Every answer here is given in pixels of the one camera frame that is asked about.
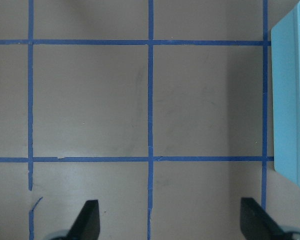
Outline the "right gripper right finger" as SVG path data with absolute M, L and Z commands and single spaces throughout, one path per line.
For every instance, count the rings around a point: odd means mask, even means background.
M 251 197 L 240 200 L 240 230 L 246 240 L 289 240 L 290 234 Z

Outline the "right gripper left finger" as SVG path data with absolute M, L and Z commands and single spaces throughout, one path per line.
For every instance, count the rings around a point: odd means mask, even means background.
M 99 201 L 87 200 L 65 240 L 97 240 L 101 232 Z

